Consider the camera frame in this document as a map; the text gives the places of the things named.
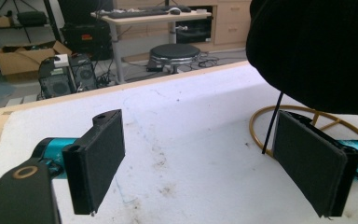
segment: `black cloth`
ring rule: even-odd
[[[358,0],[253,0],[247,57],[273,87],[358,115]]]

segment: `desk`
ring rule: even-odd
[[[147,16],[147,17],[135,17],[135,18],[126,18],[126,19],[111,19],[107,16],[102,16],[101,20],[107,21],[110,25],[110,31],[112,35],[112,48],[115,57],[116,69],[117,69],[117,83],[123,84],[124,73],[123,73],[123,65],[121,63],[121,52],[118,47],[118,37],[117,37],[117,27],[122,25],[142,25],[149,24],[153,22],[171,22],[172,30],[170,34],[170,42],[174,43],[175,36],[175,25],[176,21],[191,21],[191,20],[200,20],[205,19],[208,16],[211,16],[211,13],[197,13],[196,11],[191,11],[188,13],[182,12],[180,15],[158,15],[158,16]]]
[[[66,180],[53,181],[63,224],[331,224],[249,134],[249,118],[278,95],[248,63],[235,63],[2,108],[0,175],[41,139],[81,136],[93,116],[121,108],[126,157],[96,216],[73,215]],[[340,117],[358,126],[358,116]],[[333,219],[358,223],[358,182]]]

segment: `black speaker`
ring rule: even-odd
[[[39,68],[40,88],[45,98],[69,95],[74,92],[68,67],[55,68],[54,58],[46,59]]]
[[[97,89],[97,78],[90,58],[86,54],[78,54],[69,58],[76,91],[92,91]]]
[[[61,28],[65,46],[75,53],[87,53],[93,61],[112,58],[110,28],[107,23],[65,24]]]

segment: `drawer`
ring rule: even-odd
[[[221,24],[216,26],[216,33],[214,35],[214,43],[230,44],[246,42],[249,33],[250,22],[237,22]]]
[[[119,39],[141,38],[151,35],[167,35],[169,33],[169,24],[163,22],[150,25],[118,26],[117,32],[119,34]]]
[[[216,15],[217,24],[250,21],[250,5],[250,2],[219,3]]]

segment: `black wire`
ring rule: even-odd
[[[109,48],[110,42],[111,42],[111,39],[108,38],[105,43],[103,42],[102,47],[95,52],[94,56],[97,55],[98,57],[97,57],[97,59],[96,59],[95,65],[94,65],[93,68],[92,68],[92,71],[94,72],[94,74],[95,74],[95,68],[96,68],[98,62],[100,61],[100,59],[101,59],[101,57],[102,57],[102,55],[103,55],[103,51],[104,51],[105,49],[110,50],[110,48]]]
[[[93,72],[93,73],[95,73],[95,68],[97,67],[98,62],[99,62],[99,60],[96,61],[95,64],[92,66],[92,72]]]
[[[279,107],[281,106],[281,100],[282,100],[282,98],[283,98],[283,91],[281,91],[281,93],[279,94],[278,102],[277,102],[277,104],[275,105],[274,113],[272,114],[271,122],[269,123],[268,131],[267,131],[267,136],[266,136],[266,141],[265,141],[264,146],[263,146],[262,154],[266,154],[267,144],[269,143],[269,136],[271,135],[272,125],[274,124],[275,117],[277,116]]]
[[[127,30],[121,32],[121,34],[117,35],[117,38],[121,37],[122,35],[126,34],[130,29],[132,28],[132,26],[130,26]]]
[[[37,96],[36,96],[36,101],[45,100],[45,99],[46,99],[45,93],[43,93],[42,88],[40,88],[40,92],[39,92],[39,94],[37,94]]]
[[[216,60],[216,59],[206,59],[202,62],[199,62],[199,67],[201,67],[201,68],[213,67],[213,66],[218,65],[217,64],[218,61],[219,60]]]

